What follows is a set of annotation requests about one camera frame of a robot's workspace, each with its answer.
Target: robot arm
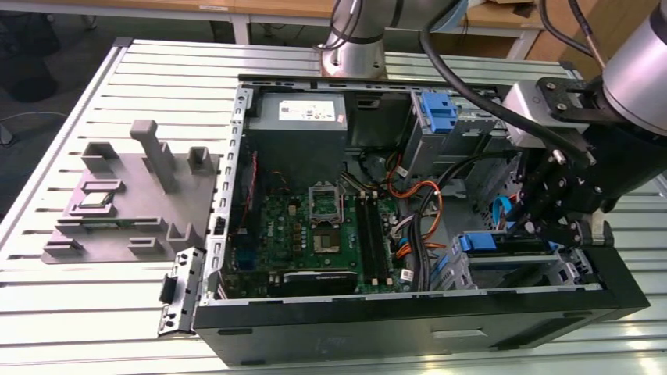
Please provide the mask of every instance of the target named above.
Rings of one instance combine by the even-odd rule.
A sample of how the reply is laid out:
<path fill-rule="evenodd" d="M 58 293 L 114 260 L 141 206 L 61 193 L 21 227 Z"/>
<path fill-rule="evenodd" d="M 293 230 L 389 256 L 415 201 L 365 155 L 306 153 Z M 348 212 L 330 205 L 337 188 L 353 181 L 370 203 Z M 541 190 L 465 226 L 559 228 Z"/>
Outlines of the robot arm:
<path fill-rule="evenodd" d="M 547 122 L 585 147 L 593 161 L 577 168 L 557 149 L 527 148 L 517 176 L 519 202 L 509 214 L 517 226 L 564 245 L 612 245 L 603 214 L 617 199 L 667 170 L 667 0 L 585 84 L 543 78 L 516 84 L 505 106 Z M 507 125 L 512 134 L 512 125 Z M 528 142 L 515 131 L 512 142 Z"/>
<path fill-rule="evenodd" d="M 318 46 L 322 73 L 382 77 L 384 29 L 421 29 L 421 47 L 440 74 L 504 121 L 521 150 L 521 191 L 508 214 L 516 225 L 508 234 L 528 231 L 572 246 L 612 245 L 603 214 L 667 170 L 667 0 L 597 79 L 519 82 L 503 106 L 476 95 L 429 45 L 428 32 L 456 24 L 465 8 L 465 0 L 338 0 L 326 45 Z M 427 23 L 431 14 L 439 16 Z"/>
<path fill-rule="evenodd" d="M 337 0 L 326 44 L 317 47 L 321 72 L 328 77 L 384 77 L 384 29 L 420 30 L 443 9 L 440 24 L 456 25 L 467 5 L 468 0 Z"/>

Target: black cable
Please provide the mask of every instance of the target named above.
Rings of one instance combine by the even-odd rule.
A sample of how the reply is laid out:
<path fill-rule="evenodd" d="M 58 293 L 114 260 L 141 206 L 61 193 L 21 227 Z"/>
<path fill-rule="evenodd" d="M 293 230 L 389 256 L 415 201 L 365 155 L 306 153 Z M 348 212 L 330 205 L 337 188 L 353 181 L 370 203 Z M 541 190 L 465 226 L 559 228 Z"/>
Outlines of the black cable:
<path fill-rule="evenodd" d="M 356 12 L 350 13 L 350 15 L 345 21 L 345 25 L 342 26 L 342 30 L 340 31 L 340 35 L 338 35 L 336 41 L 333 42 L 332 45 L 325 45 L 324 47 L 320 47 L 316 45 L 313 47 L 316 50 L 322 51 L 322 52 L 324 51 L 334 51 L 336 49 L 342 47 L 342 45 L 345 45 L 345 43 L 349 41 L 350 35 L 354 33 L 356 27 L 358 26 L 358 20 L 361 18 L 361 10 L 364 8 L 364 0 L 357 0 L 357 1 L 358 1 L 358 9 Z M 336 5 L 333 6 L 333 13 L 330 14 L 329 29 L 333 29 L 333 16 L 336 15 L 336 10 L 337 10 L 338 5 L 340 5 L 340 0 L 336 0 Z M 349 30 L 349 32 L 348 32 L 346 29 L 350 25 L 350 21 L 354 18 L 354 15 L 356 15 L 354 24 L 352 25 L 352 30 Z"/>
<path fill-rule="evenodd" d="M 579 150 L 579 148 L 569 143 L 561 136 L 559 136 L 553 131 L 543 127 L 539 123 L 531 121 L 521 115 L 519 115 L 512 110 L 507 109 L 497 103 L 483 97 L 456 76 L 455 72 L 449 69 L 445 62 L 443 61 L 440 55 L 437 54 L 433 46 L 431 44 L 431 32 L 433 25 L 445 15 L 447 11 L 441 12 L 431 22 L 423 27 L 419 32 L 419 41 L 421 43 L 421 48 L 424 53 L 437 70 L 437 73 L 443 76 L 445 81 L 449 83 L 451 87 L 464 96 L 465 99 L 472 102 L 481 110 L 487 111 L 495 115 L 501 121 L 509 123 L 516 128 L 525 131 L 529 135 L 540 139 L 547 147 L 551 146 L 557 148 L 576 163 L 587 166 L 589 164 L 588 157 L 585 153 Z"/>
<path fill-rule="evenodd" d="M 588 50 L 593 55 L 595 62 L 600 66 L 600 69 L 604 70 L 604 66 L 607 65 L 607 57 L 604 57 L 601 49 L 597 45 L 597 41 L 595 40 L 593 29 L 591 28 L 591 24 L 585 19 L 581 9 L 579 8 L 577 1 L 568 0 L 568 3 L 569 3 L 569 9 L 572 10 L 573 18 L 576 19 L 579 27 L 581 28 L 583 31 L 583 35 L 585 37 L 585 44 L 588 45 Z"/>
<path fill-rule="evenodd" d="M 573 18 L 576 19 L 576 23 L 579 24 L 579 27 L 581 27 L 583 35 L 585 36 L 593 35 L 593 29 L 591 28 L 591 24 L 585 19 L 581 9 L 579 8 L 579 3 L 576 2 L 576 0 L 568 0 L 568 3 L 569 3 L 569 9 L 572 10 Z"/>
<path fill-rule="evenodd" d="M 449 181 L 456 177 L 456 174 L 461 170 L 464 170 L 469 165 L 475 164 L 479 160 L 483 159 L 496 159 L 496 158 L 511 158 L 516 155 L 517 151 L 515 150 L 505 150 L 500 152 L 485 152 L 477 155 L 472 155 L 467 157 L 465 159 L 460 160 L 455 164 L 447 168 L 445 172 L 437 177 L 436 184 L 439 187 L 439 191 L 445 187 L 445 185 L 449 183 Z M 419 205 L 419 209 L 416 210 L 413 217 L 412 217 L 412 222 L 410 222 L 410 227 L 408 231 L 408 240 L 409 240 L 409 246 L 412 248 L 412 252 L 415 252 L 415 263 L 420 263 L 420 274 L 415 273 L 419 276 L 419 290 L 420 291 L 429 291 L 431 290 L 431 260 L 428 259 L 428 252 L 427 252 L 427 247 L 424 245 L 424 240 L 421 237 L 421 213 L 427 210 L 428 207 L 428 202 L 433 198 L 433 195 L 436 192 L 432 189 L 428 189 L 427 195 L 421 198 L 421 202 Z"/>
<path fill-rule="evenodd" d="M 537 11 L 540 12 L 540 18 L 541 18 L 541 23 L 544 24 L 545 30 L 549 32 L 551 35 L 553 35 L 553 38 L 556 38 L 559 41 L 565 43 L 569 47 L 576 49 L 579 52 L 581 52 L 584 55 L 588 55 L 589 57 L 593 57 L 593 54 L 591 53 L 591 50 L 585 45 L 579 43 L 575 39 L 564 35 L 559 29 L 555 28 L 555 26 L 551 24 L 549 21 L 549 15 L 545 11 L 545 0 L 541 0 L 537 3 Z"/>

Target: open computer tower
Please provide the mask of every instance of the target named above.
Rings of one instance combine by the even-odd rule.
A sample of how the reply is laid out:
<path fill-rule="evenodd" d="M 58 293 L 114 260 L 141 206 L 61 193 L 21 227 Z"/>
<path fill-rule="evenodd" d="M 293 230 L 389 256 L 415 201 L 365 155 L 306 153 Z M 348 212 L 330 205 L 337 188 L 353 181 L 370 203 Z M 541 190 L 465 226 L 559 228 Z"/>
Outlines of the open computer tower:
<path fill-rule="evenodd" d="M 501 101 L 509 87 L 475 89 Z M 160 335 L 196 333 L 228 366 L 532 348 L 648 306 L 615 248 L 493 244 L 493 202 L 519 189 L 509 153 L 443 189 L 444 248 L 415 288 L 398 254 L 413 201 L 386 183 L 404 191 L 512 149 L 444 84 L 244 76 L 229 134 L 205 246 L 177 254 L 160 296 Z"/>

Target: wooden table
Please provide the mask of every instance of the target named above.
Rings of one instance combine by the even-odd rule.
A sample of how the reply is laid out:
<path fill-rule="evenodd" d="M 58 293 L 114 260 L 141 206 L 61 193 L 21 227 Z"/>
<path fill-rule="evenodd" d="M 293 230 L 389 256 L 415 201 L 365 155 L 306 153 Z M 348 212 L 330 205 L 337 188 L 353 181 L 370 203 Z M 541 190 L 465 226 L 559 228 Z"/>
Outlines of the wooden table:
<path fill-rule="evenodd" d="M 250 43 L 252 23 L 326 26 L 334 0 L 0 0 L 0 10 L 226 21 L 237 44 Z M 541 30 L 540 18 L 512 13 L 512 6 L 484 3 L 468 10 L 471 35 L 516 38 L 508 59 L 524 59 Z M 448 31 L 461 32 L 461 27 Z"/>

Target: aluminum extrusion table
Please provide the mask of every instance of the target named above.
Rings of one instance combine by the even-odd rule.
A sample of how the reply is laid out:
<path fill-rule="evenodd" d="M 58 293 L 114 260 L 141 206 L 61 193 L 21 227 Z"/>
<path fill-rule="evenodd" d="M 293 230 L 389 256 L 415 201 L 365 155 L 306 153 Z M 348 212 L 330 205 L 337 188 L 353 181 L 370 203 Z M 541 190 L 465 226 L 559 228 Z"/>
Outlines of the aluminum extrusion table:
<path fill-rule="evenodd" d="M 552 63 L 448 58 L 468 82 L 573 77 Z M 421 55 L 386 54 L 389 78 L 439 80 Z M 317 75 L 305 48 L 133 41 L 112 48 L 0 225 L 0 373 L 216 372 L 196 337 L 156 339 L 160 281 L 170 262 L 45 265 L 41 247 L 69 200 L 90 141 L 138 152 L 130 121 L 152 118 L 173 152 L 225 153 L 238 73 Z M 616 246 L 652 306 L 532 350 L 381 362 L 326 362 L 318 373 L 645 373 L 667 369 L 667 200 L 648 183 L 608 215 Z M 292 367 L 289 373 L 312 373 Z"/>

